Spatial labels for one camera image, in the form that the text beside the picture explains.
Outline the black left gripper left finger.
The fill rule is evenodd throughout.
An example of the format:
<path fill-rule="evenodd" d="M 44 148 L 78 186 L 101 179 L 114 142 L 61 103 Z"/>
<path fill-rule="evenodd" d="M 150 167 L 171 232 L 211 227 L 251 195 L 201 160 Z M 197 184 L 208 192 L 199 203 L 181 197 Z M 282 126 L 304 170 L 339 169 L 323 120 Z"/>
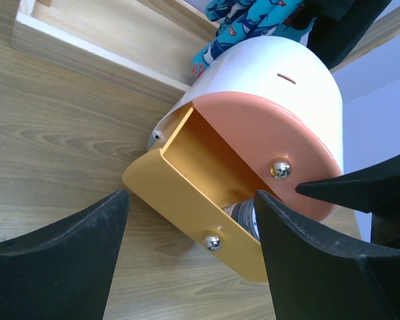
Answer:
<path fill-rule="evenodd" d="M 0 242 L 0 319 L 102 319 L 128 214 L 118 190 Z"/>

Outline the round blue white tin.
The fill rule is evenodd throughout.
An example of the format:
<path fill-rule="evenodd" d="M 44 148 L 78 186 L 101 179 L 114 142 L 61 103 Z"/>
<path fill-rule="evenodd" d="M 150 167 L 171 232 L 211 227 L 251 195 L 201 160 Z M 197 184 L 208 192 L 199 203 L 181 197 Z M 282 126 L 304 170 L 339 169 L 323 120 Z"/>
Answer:
<path fill-rule="evenodd" d="M 260 241 L 259 229 L 257 226 L 254 199 L 247 199 L 222 207 L 222 210 L 236 221 L 244 230 Z"/>

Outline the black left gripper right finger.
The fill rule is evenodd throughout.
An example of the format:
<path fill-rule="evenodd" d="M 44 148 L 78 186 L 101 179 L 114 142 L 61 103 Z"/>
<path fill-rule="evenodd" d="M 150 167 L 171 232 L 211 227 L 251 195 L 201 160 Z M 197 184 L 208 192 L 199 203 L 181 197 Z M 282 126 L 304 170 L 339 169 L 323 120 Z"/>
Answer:
<path fill-rule="evenodd" d="M 400 250 L 350 237 L 254 196 L 277 319 L 400 319 Z"/>

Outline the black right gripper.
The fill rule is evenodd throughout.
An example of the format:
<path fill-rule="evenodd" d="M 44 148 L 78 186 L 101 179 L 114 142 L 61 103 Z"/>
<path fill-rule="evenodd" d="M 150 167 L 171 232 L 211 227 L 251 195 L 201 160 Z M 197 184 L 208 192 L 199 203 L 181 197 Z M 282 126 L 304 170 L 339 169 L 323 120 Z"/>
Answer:
<path fill-rule="evenodd" d="M 300 183 L 295 191 L 364 213 L 373 212 L 371 242 L 400 249 L 400 154 L 339 177 Z"/>

